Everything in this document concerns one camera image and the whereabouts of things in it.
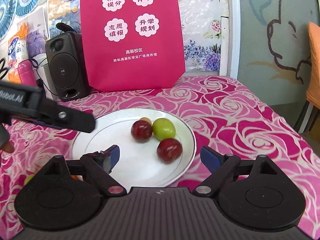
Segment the person's left hand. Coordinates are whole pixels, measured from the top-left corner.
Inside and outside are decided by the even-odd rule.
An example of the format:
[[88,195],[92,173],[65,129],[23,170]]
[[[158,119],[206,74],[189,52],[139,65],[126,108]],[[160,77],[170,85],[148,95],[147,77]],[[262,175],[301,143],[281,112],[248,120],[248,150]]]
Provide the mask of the person's left hand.
[[14,146],[10,142],[10,134],[2,124],[0,124],[0,147],[1,147],[1,151],[7,152],[7,153],[14,152]]

